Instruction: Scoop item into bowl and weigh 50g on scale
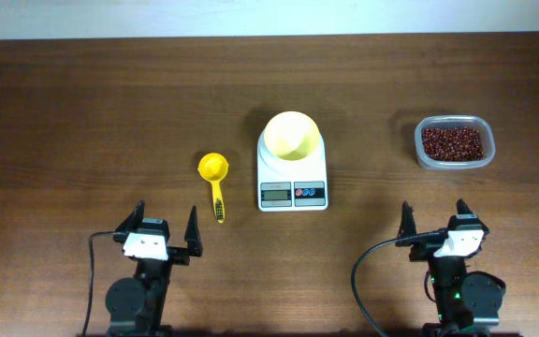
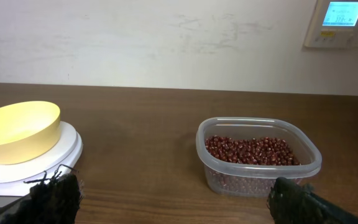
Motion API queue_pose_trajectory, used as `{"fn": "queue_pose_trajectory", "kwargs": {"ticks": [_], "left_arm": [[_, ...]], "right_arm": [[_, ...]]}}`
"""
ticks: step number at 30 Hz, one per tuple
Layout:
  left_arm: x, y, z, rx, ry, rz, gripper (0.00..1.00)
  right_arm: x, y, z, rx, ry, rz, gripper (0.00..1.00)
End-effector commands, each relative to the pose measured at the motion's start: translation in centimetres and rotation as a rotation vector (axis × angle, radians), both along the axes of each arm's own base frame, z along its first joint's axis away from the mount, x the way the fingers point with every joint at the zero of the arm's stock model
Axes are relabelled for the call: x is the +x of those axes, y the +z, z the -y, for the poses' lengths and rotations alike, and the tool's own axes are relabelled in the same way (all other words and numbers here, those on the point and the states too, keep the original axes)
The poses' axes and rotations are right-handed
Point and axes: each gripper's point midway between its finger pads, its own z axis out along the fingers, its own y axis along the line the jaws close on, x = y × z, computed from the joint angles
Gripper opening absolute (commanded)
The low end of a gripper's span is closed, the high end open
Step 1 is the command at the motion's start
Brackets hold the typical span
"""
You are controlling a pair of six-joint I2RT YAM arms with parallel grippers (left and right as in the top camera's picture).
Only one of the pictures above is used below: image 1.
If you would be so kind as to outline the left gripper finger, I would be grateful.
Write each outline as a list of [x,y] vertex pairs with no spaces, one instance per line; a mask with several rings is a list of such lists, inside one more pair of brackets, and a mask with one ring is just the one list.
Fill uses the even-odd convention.
[[138,226],[142,223],[144,218],[145,201],[141,200],[135,209],[123,220],[123,222],[116,227],[117,233],[134,232]]
[[203,246],[200,239],[197,221],[197,207],[193,206],[189,215],[187,227],[184,234],[184,240],[187,245],[188,255],[202,257]]

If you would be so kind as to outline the yellow measuring scoop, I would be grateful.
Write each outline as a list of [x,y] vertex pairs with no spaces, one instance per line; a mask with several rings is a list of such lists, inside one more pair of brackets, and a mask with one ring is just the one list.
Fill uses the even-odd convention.
[[218,153],[205,154],[199,161],[199,175],[211,185],[212,206],[216,221],[223,224],[226,219],[226,205],[221,190],[221,181],[228,173],[226,158]]

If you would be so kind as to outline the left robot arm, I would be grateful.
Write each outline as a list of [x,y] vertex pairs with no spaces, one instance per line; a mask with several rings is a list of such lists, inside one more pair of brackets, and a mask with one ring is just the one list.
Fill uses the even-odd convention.
[[203,253],[196,207],[189,214],[184,247],[169,244],[166,220],[147,218],[144,211],[141,201],[113,234],[136,268],[133,276],[116,281],[106,294],[108,336],[170,336],[172,328],[162,324],[162,316],[172,268],[187,266],[192,257]]

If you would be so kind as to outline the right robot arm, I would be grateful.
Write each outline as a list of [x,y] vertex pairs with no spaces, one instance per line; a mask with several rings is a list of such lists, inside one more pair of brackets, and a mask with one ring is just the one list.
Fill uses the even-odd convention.
[[506,283],[484,271],[468,271],[466,264],[481,251],[489,228],[464,200],[456,208],[446,227],[418,233],[413,208],[408,202],[401,206],[396,245],[410,249],[410,261],[428,264],[424,286],[432,287],[439,319],[422,327],[423,336],[489,336],[500,324]]

